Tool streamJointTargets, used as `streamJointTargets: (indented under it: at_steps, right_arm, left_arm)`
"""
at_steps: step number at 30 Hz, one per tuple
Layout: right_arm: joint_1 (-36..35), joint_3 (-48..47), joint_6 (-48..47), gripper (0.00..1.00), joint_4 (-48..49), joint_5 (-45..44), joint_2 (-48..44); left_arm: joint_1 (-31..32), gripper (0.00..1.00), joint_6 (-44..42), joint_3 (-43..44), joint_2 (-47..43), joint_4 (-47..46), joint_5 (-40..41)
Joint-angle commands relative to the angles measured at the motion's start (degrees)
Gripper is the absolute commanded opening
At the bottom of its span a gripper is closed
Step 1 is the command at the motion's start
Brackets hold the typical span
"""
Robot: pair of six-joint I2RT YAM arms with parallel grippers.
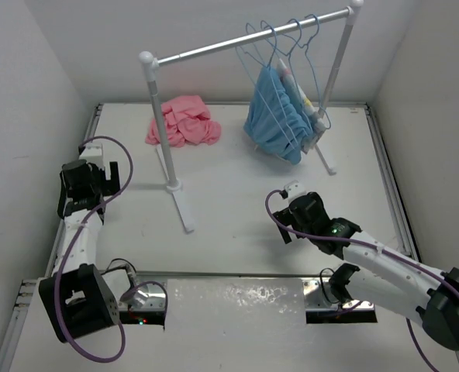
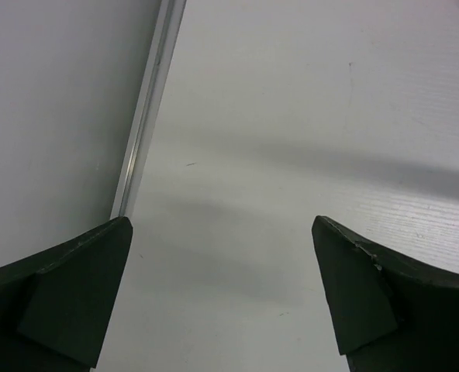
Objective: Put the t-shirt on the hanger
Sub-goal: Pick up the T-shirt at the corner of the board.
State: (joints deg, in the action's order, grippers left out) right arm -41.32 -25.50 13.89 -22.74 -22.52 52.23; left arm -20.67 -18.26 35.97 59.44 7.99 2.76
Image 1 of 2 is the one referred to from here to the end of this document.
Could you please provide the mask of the pink t shirt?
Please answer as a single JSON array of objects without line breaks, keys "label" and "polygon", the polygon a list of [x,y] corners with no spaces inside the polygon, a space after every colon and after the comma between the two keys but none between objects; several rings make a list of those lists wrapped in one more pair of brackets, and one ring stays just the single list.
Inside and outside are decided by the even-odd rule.
[{"label": "pink t shirt", "polygon": [[213,145],[222,134],[208,106],[198,95],[182,95],[161,104],[167,140],[172,147]]}]

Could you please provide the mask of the light blue wire hanger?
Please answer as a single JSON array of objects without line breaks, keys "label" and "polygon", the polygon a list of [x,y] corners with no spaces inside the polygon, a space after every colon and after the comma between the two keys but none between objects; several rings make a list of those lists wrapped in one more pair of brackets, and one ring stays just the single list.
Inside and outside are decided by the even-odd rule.
[{"label": "light blue wire hanger", "polygon": [[244,70],[246,71],[246,74],[248,78],[250,79],[250,81],[252,82],[253,86],[257,82],[257,78],[259,76],[261,68],[262,67],[272,67],[271,61],[274,55],[276,54],[275,49],[274,49],[274,42],[278,41],[277,34],[272,33],[271,38],[267,39],[267,41],[272,47],[272,52],[271,52],[271,55],[268,61],[264,60],[257,46],[254,43],[252,43],[251,46],[253,47],[253,50],[255,51],[255,53],[250,53],[246,51],[242,46],[237,46],[235,48],[236,55],[238,56],[240,63],[242,64]]}]

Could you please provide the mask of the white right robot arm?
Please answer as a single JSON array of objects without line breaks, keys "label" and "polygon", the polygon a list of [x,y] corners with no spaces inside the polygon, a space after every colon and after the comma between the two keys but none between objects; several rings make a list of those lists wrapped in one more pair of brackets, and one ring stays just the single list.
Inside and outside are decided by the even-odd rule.
[{"label": "white right robot arm", "polygon": [[307,239],[342,264],[320,281],[331,305],[368,301],[419,325],[442,347],[459,350],[459,269],[429,267],[380,243],[348,219],[328,216],[321,197],[293,184],[277,195],[287,202],[269,212],[284,243]]}]

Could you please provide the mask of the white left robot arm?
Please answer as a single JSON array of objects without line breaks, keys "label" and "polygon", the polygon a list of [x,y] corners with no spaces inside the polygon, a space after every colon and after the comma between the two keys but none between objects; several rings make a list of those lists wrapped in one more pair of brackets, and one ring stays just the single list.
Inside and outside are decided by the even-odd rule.
[{"label": "white left robot arm", "polygon": [[60,314],[74,339],[116,325],[117,300],[95,266],[98,234],[104,224],[105,197],[120,190],[119,168],[103,166],[84,159],[65,164],[60,172],[60,199],[57,214],[64,222],[64,241],[53,273],[40,282],[39,294],[57,338],[67,340],[57,319],[54,301],[57,272],[60,279]]}]

